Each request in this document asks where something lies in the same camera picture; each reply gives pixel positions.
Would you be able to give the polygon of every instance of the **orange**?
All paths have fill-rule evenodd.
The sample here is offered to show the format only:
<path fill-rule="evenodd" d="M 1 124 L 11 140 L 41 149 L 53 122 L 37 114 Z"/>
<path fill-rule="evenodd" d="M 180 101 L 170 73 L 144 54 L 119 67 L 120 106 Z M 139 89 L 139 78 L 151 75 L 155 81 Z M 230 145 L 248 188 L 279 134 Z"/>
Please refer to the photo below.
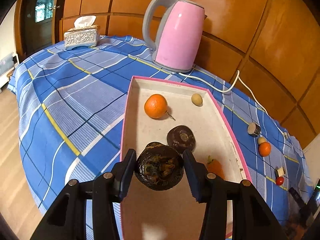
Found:
<path fill-rule="evenodd" d="M 211 160 L 210 156 L 208 160 L 209 160 L 209 163 L 207 163 L 208 172 L 215 173 L 220 178 L 225 179 L 221 163 L 216 159 L 213 159 L 212 161 L 210 161 Z"/>
<path fill-rule="evenodd" d="M 271 144 L 268 142 L 263 142 L 259 145 L 259 154 L 262 157 L 267 157 L 271 152 Z"/>
<path fill-rule="evenodd" d="M 146 114 L 154 119 L 162 117 L 168 109 L 167 100 L 162 95 L 154 94 L 144 104 Z"/>

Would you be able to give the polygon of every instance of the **light wood floor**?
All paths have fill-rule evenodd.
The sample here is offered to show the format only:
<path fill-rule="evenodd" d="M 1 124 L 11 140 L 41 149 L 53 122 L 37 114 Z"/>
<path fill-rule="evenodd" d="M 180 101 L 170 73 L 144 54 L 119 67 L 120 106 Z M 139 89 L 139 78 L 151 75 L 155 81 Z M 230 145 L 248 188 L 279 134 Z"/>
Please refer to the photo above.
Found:
<path fill-rule="evenodd" d="M 0 213 L 20 240 L 29 240 L 42 215 L 23 171 L 18 125 L 17 98 L 3 87 L 0 93 Z"/>

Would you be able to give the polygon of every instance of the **white wall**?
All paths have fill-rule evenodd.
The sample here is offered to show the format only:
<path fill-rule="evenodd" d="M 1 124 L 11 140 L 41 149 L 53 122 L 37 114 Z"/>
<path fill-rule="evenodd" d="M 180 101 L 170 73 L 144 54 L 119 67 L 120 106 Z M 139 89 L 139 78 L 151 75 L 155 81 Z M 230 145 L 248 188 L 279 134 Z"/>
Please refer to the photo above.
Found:
<path fill-rule="evenodd" d="M 316 186 L 320 179 L 320 134 L 303 150 L 309 167 L 310 178 Z"/>
<path fill-rule="evenodd" d="M 0 60 L 9 53 L 16 53 L 16 45 L 14 40 L 14 10 L 16 3 L 11 7 L 0 25 Z"/>

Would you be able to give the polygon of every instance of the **door handle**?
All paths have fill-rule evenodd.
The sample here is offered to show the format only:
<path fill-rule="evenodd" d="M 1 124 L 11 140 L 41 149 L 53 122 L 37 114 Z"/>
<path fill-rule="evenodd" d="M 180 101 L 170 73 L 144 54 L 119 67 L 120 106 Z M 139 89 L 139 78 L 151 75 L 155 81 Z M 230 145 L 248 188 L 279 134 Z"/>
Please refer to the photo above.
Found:
<path fill-rule="evenodd" d="M 55 6 L 55 5 L 54 5 L 53 7 L 49 7 L 49 10 L 52 11 L 52 10 L 54 10 L 54 9 L 59 9 L 59 8 L 60 8 L 60 5 L 58 5 L 58 6 Z"/>

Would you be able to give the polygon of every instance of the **window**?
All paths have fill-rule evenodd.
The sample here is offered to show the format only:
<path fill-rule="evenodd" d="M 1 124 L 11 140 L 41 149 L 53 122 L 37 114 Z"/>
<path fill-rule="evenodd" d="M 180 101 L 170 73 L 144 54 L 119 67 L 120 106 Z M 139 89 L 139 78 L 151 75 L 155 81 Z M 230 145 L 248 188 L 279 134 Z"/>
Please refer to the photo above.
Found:
<path fill-rule="evenodd" d="M 53 14 L 53 0 L 37 0 L 35 22 L 40 22 L 49 19 Z"/>

